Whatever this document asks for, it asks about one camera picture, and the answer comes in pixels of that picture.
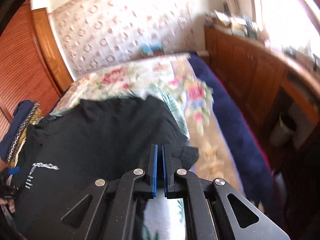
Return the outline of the left hand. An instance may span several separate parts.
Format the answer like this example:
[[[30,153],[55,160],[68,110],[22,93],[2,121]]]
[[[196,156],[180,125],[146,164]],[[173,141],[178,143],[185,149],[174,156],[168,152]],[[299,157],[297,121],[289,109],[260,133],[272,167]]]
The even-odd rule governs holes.
[[[0,199],[1,207],[8,207],[11,213],[15,213],[15,203],[13,199]]]

